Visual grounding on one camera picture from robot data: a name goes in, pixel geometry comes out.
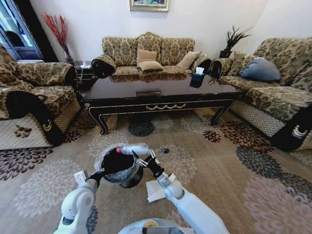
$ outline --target floral patterned carpet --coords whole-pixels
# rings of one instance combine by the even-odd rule
[[[212,127],[212,115],[212,110],[121,115],[117,129],[101,136],[84,110],[58,147],[0,151],[1,233],[52,233],[63,199],[77,186],[73,173],[92,173],[95,157],[112,144],[137,142],[154,149],[165,170],[213,209],[230,233],[312,233],[312,151],[280,151],[231,113]],[[89,233],[116,234],[150,217],[188,226],[166,199],[148,203],[149,180],[153,175],[145,170],[131,189],[103,182]]]

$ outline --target plastic bottle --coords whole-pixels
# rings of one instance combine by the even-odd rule
[[[145,143],[129,144],[116,148],[117,153],[122,153],[124,155],[132,155],[132,150],[137,155],[148,154],[148,145]]]

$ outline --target coffee table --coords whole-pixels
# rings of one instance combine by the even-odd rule
[[[244,92],[211,80],[192,74],[111,76],[98,79],[82,102],[90,104],[102,135],[108,133],[103,115],[219,108],[211,119],[214,126]]]

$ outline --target vase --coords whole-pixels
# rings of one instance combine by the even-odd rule
[[[67,45],[64,45],[64,46],[63,46],[63,52],[64,52],[64,56],[65,56],[66,61],[67,61],[68,63],[73,64],[74,61],[73,61],[72,57],[70,56],[70,53],[69,53],[69,50],[68,50]]]
[[[228,58],[231,55],[232,51],[221,50],[219,59]]]

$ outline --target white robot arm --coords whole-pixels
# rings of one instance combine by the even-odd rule
[[[139,159],[140,164],[143,167],[151,169],[154,173],[154,177],[157,178],[160,186],[164,189],[167,199],[176,206],[181,216],[197,234],[229,233],[222,219],[215,212],[213,212],[197,196],[183,188],[174,174],[167,175],[164,172],[164,169],[159,166],[152,150],[149,150],[149,157],[147,159],[148,160],[145,161]],[[76,190],[70,192],[70,194],[64,199],[61,208],[63,215],[58,229],[54,234],[88,234],[86,222],[91,214],[91,208],[96,199],[95,194],[99,185],[99,180],[88,179],[85,181],[84,179],[76,179],[76,181],[80,185]],[[148,219],[124,227],[119,234],[141,234],[142,228],[151,223],[153,223],[152,226],[154,227],[150,228],[176,227],[182,233],[194,233],[192,230],[178,227],[175,223],[170,221]]]

